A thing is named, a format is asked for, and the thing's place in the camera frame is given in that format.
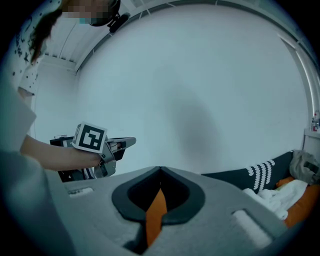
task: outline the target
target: person's arm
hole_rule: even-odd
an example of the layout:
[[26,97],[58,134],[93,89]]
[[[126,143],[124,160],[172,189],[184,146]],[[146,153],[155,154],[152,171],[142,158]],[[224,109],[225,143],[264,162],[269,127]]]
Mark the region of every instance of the person's arm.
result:
[[20,152],[38,160],[44,169],[54,171],[96,167],[101,160],[97,153],[82,151],[73,147],[49,145],[28,135],[24,139]]

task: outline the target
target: orange fabric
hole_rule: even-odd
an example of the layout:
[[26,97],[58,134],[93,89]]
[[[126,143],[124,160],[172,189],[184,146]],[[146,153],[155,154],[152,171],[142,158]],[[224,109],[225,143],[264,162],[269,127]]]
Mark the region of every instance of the orange fabric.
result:
[[[293,177],[280,180],[276,187],[293,181]],[[303,196],[288,209],[288,217],[284,223],[288,228],[293,227],[295,224],[304,221],[312,212],[317,200],[320,196],[320,185],[307,186]]]
[[148,247],[156,240],[161,232],[162,216],[167,213],[165,195],[160,189],[149,209],[146,211],[146,242]]

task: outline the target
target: hair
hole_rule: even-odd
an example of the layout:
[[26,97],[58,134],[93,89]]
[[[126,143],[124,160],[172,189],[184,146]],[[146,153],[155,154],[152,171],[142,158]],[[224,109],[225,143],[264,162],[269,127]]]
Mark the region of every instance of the hair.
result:
[[30,50],[34,50],[31,63],[34,63],[41,55],[41,48],[44,41],[50,37],[51,30],[56,24],[58,18],[62,15],[62,8],[44,15],[32,33],[32,43]]

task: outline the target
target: white wall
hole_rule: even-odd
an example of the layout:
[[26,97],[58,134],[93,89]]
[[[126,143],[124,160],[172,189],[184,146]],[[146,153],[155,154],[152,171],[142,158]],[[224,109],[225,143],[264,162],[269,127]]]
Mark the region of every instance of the white wall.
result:
[[32,102],[36,120],[31,136],[50,143],[57,135],[75,134],[75,81],[76,76],[62,67],[40,64],[38,92]]
[[165,9],[117,32],[79,78],[80,119],[137,143],[117,173],[244,168],[302,146],[302,79],[273,25],[212,5]]

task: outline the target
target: gray cloth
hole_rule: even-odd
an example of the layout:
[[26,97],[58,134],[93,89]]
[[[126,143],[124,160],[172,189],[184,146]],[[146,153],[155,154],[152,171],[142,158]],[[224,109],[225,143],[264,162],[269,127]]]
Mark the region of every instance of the gray cloth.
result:
[[292,177],[297,180],[304,181],[309,185],[320,184],[320,164],[312,154],[303,150],[295,150],[289,170]]

